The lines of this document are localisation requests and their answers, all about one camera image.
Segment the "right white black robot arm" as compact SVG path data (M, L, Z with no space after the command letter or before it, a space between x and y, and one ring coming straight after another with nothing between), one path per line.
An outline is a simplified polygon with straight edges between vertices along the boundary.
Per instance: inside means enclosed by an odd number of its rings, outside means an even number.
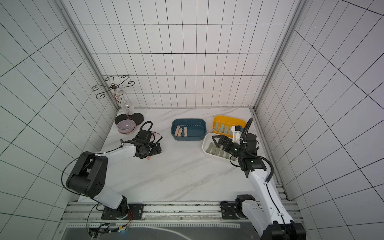
M237 159L256 192L255 195L237 196L236 214L250 220L262 240L305 240L307 232L303 224L294 221L275 190L272 163L257 154L256 135L242 133L234 138L214 135L212 140L218 148Z

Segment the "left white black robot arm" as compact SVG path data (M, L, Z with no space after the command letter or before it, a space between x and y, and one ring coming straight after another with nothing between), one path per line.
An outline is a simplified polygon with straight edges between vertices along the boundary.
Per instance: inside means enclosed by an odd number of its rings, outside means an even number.
M75 165L62 183L67 191L103 205L108 219L127 219L131 213L127 198L106 185L108 165L126 158L145 159L160 154L162 138L156 132L140 130L132 140L121 140L116 149L101 153L83 152L74 159Z

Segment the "white storage box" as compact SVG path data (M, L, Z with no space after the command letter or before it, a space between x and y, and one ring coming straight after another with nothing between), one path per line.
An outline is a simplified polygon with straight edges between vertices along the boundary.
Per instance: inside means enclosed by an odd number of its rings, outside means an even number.
M231 161L232 163L236 164L237 159L235 157L232 157L230 153L227 153L223 150L223 146L220 145L218 148L215 144L215 142L218 142L220 138L229 138L229 143L231 144L239 144L240 140L237 139L236 141L233 141L233 138L227 137L225 135L218 135L215 133L208 133L203 141L202 150L204 154L212 159L220 160L220 161Z

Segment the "dark teal storage box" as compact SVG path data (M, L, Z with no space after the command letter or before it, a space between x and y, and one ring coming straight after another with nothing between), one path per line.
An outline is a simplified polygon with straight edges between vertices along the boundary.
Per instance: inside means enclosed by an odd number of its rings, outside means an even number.
M175 137L177 126L183 129L181 137ZM184 137L184 127L188 128L188 137ZM201 141L207 133L207 124L203 119L198 118L181 118L176 119L171 125L171 135L176 141Z

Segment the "yellow storage box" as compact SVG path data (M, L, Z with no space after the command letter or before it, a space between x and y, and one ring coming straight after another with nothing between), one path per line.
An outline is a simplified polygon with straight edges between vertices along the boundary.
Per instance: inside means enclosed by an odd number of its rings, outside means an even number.
M214 131L215 123L219 123L219 130L220 130L221 124L228 126L229 133L225 134L225 133L220 133L219 131L218 132ZM232 138L233 137L232 126L241 126L242 128L244 128L245 125L246 125L246 122L241 119L227 117L227 116L216 116L213 121L212 129L215 134L225 135L229 138Z

